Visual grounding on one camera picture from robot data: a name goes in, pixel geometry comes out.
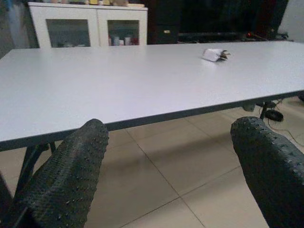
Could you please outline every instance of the white table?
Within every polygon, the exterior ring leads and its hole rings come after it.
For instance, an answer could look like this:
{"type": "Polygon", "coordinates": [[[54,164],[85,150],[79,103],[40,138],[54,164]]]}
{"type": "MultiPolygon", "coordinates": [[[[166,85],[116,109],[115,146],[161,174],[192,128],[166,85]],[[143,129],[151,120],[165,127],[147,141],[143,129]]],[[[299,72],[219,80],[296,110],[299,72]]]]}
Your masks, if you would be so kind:
{"type": "Polygon", "coordinates": [[[212,43],[12,50],[0,60],[0,151],[296,95],[304,44],[212,43]],[[231,53],[201,59],[205,48],[231,53]]]}

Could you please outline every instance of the white cabinet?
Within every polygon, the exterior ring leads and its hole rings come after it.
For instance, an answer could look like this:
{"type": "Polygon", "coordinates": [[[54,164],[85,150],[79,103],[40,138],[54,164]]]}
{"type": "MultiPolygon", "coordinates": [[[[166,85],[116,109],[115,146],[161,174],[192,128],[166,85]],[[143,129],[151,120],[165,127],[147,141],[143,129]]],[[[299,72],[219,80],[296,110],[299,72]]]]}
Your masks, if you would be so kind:
{"type": "Polygon", "coordinates": [[[147,44],[147,8],[29,2],[40,48],[147,44]]]}

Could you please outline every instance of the cable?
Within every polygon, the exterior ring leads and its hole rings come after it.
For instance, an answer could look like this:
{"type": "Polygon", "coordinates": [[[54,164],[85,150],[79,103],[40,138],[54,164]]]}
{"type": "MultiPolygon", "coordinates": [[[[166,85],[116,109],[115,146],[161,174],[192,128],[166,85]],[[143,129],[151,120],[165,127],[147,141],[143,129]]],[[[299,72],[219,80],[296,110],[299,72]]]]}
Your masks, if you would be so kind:
{"type": "Polygon", "coordinates": [[[289,130],[287,130],[287,129],[276,129],[276,128],[272,127],[272,126],[270,125],[270,123],[269,123],[269,119],[268,119],[268,125],[269,125],[269,127],[270,127],[272,130],[288,132],[288,133],[290,134],[290,136],[293,138],[293,140],[294,140],[298,145],[304,147],[303,144],[299,143],[299,142],[293,137],[293,135],[290,133],[289,130]]]}

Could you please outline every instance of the tile floor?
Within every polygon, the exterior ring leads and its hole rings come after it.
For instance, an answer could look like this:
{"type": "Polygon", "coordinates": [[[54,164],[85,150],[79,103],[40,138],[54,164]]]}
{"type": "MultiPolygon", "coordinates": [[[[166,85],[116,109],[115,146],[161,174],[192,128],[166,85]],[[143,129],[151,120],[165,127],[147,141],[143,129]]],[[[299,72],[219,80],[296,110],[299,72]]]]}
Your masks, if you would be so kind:
{"type": "MultiPolygon", "coordinates": [[[[304,144],[304,103],[278,106],[282,123],[304,144]]],[[[110,132],[86,228],[267,228],[233,151],[230,126],[241,108],[110,132]]],[[[287,131],[279,131],[294,142],[287,131]]],[[[304,152],[304,147],[296,144],[304,152]]],[[[25,149],[0,152],[14,193],[25,149]]],[[[37,169],[49,157],[44,152],[37,169]]]]}

